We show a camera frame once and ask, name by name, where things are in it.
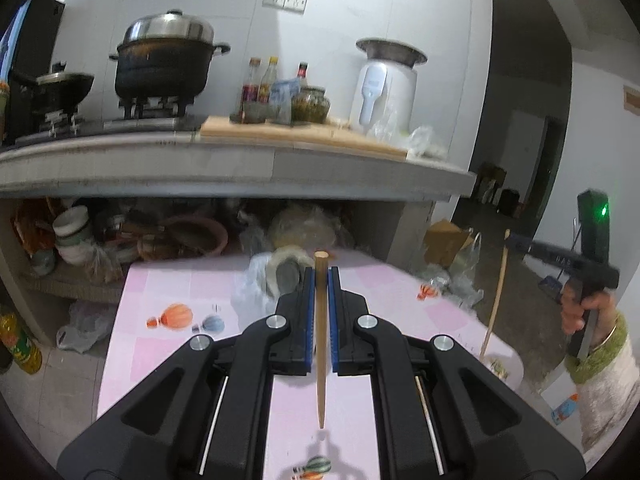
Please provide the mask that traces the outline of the white fuzzy sleeve forearm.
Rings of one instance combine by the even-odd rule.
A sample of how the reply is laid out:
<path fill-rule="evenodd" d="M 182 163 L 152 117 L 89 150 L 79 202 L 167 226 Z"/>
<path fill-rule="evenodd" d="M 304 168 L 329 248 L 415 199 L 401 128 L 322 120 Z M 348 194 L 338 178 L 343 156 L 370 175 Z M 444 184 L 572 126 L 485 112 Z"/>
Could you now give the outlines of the white fuzzy sleeve forearm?
<path fill-rule="evenodd" d="M 578 394 L 582 447 L 590 469 L 612 446 L 639 403 L 639 367 L 624 316 L 617 315 L 611 336 L 585 361 L 567 356 L 564 364 Z"/>

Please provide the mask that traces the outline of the person's right hand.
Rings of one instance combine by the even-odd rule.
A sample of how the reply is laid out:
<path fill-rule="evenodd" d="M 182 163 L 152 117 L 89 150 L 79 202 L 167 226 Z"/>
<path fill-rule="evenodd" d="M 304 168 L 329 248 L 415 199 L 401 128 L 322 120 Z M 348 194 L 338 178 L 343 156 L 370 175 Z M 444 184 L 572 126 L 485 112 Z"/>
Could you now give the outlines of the person's right hand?
<path fill-rule="evenodd" d="M 614 297 L 606 290 L 595 292 L 583 300 L 573 287 L 572 281 L 567 281 L 561 294 L 561 326 L 565 335 L 570 336 L 584 328 L 582 317 L 587 311 L 597 311 L 598 320 L 590 342 L 591 348 L 602 344 L 616 325 L 617 310 Z"/>

